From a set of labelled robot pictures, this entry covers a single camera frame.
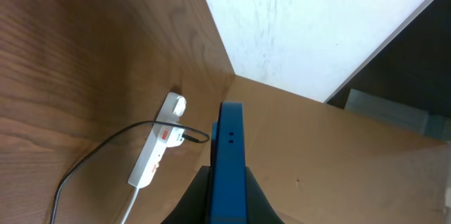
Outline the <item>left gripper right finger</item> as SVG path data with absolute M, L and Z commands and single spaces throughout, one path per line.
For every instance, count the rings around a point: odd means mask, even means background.
M 283 224 L 249 167 L 245 168 L 248 224 Z

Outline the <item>white power strip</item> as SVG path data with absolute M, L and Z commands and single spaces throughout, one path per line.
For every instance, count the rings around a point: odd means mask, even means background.
M 186 99 L 176 93 L 169 92 L 156 117 L 157 121 L 178 124 L 186 108 Z M 168 131 L 173 126 L 153 125 L 141 150 L 137 162 L 130 174 L 128 183 L 141 189 L 149 185 L 155 175 L 159 162 L 163 157 Z

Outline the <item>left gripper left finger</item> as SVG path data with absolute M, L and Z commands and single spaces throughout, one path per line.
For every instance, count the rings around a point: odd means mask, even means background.
M 210 167 L 202 166 L 175 208 L 161 224 L 205 224 L 210 194 Z

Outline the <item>blue Galaxy smartphone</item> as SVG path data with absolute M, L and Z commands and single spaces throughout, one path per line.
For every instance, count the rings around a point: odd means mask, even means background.
M 242 104 L 221 104 L 215 141 L 210 223 L 246 223 L 247 195 Z

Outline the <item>white charger plug adapter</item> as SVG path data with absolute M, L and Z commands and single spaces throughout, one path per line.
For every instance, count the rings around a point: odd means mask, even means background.
M 183 128 L 171 127 L 170 130 L 168 131 L 166 146 L 168 148 L 179 147 L 184 141 L 183 138 L 184 133 L 185 130 Z

